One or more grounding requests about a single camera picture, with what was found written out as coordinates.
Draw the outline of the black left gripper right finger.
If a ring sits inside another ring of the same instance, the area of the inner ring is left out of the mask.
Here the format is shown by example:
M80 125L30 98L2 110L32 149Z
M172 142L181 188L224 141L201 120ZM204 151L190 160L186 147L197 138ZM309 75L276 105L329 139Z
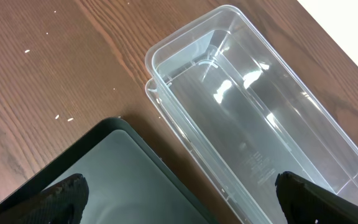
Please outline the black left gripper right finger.
M277 175L275 190L288 223L358 224L357 205L290 171Z

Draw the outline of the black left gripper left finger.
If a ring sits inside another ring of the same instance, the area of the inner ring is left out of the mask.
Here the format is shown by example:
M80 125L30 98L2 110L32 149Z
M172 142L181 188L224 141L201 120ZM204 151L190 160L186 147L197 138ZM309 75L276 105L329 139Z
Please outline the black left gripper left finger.
M88 183L73 174L0 214L0 224L79 224L89 198Z

